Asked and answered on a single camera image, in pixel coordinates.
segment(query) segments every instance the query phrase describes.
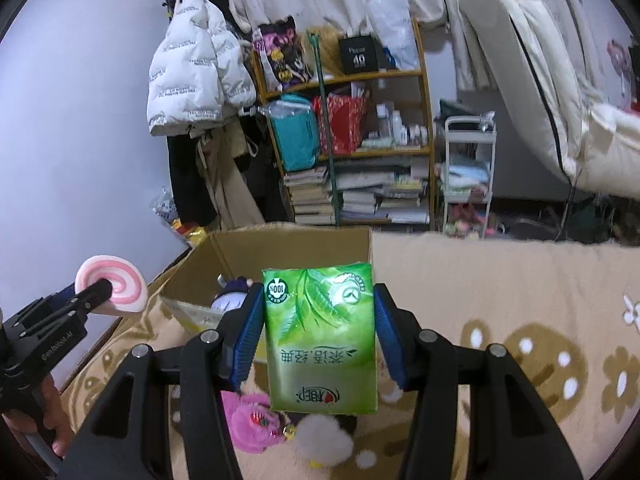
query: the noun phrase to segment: white fluffy plush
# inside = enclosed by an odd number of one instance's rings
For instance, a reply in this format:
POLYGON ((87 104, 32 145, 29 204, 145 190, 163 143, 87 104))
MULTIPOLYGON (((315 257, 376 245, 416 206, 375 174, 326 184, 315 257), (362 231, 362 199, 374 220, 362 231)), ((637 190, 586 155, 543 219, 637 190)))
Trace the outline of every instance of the white fluffy plush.
POLYGON ((300 458, 326 467, 337 466, 353 454, 353 439, 329 415, 303 418, 293 443, 300 458))

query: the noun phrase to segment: pink and white swirl lollipop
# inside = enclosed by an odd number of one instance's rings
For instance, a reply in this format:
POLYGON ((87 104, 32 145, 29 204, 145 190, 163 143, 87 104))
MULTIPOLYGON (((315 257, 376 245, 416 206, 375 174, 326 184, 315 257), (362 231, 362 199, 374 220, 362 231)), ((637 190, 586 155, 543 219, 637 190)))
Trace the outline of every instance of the pink and white swirl lollipop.
POLYGON ((140 271, 117 256, 92 256, 76 274, 76 294, 100 278, 113 285, 111 300, 96 308, 96 314, 134 316, 142 312, 148 299, 146 283, 140 271))

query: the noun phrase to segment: beige blanket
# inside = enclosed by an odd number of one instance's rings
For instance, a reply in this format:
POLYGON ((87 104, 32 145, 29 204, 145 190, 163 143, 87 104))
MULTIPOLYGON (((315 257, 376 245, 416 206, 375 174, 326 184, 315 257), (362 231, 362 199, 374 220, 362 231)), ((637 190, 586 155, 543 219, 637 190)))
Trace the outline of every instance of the beige blanket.
MULTIPOLYGON (((439 235, 373 234, 375 280, 396 303, 455 344, 503 342, 560 424, 585 478, 613 452, 638 411, 640 251, 616 246, 469 242, 439 235)), ((161 285, 161 277, 154 288, 161 285)), ((170 348, 189 338, 156 295, 138 322, 121 324, 65 391, 79 428, 95 397, 133 345, 170 348)), ((268 390, 266 366, 254 364, 246 391, 268 390)), ((246 479, 395 478, 415 396, 402 394, 380 365, 380 409, 358 418, 354 455, 334 469, 312 469, 292 444, 237 456, 246 479)), ((468 390, 461 387, 454 475, 468 450, 468 390)), ((177 480, 184 449, 172 433, 177 480)))

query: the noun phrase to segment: white rolling cart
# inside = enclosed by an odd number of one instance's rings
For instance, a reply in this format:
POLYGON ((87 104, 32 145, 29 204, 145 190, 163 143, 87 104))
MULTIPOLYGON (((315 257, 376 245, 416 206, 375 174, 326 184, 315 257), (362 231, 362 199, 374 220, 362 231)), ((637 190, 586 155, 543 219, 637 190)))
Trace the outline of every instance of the white rolling cart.
POLYGON ((494 195, 494 169, 495 169, 495 139, 496 130, 493 120, 480 116, 454 116, 445 121, 444 124, 444 140, 445 140, 445 161, 443 165, 443 181, 444 181, 444 218, 443 227, 447 224, 447 216, 449 214, 449 204, 461 203, 482 203, 486 204, 486 213, 484 215, 484 225, 482 226, 482 238, 486 232, 489 222, 489 209, 491 207, 491 199, 494 195), (475 130, 457 130, 450 129, 452 124, 474 123, 478 127, 475 130), (480 126, 487 126, 485 131, 480 126), (450 146, 452 144, 490 144, 491 145, 491 161, 489 163, 489 183, 488 190, 484 196, 472 194, 469 191, 459 192, 450 188, 449 185, 449 162, 451 160, 450 146))

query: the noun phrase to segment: white puffer jacket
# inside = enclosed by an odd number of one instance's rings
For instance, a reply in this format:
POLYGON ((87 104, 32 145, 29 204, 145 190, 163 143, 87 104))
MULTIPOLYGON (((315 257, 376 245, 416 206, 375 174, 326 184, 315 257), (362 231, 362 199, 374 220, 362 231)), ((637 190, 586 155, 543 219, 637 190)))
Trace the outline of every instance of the white puffer jacket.
POLYGON ((254 83, 222 12, 209 0, 177 0, 149 69, 151 134, 196 137, 254 102, 254 83))

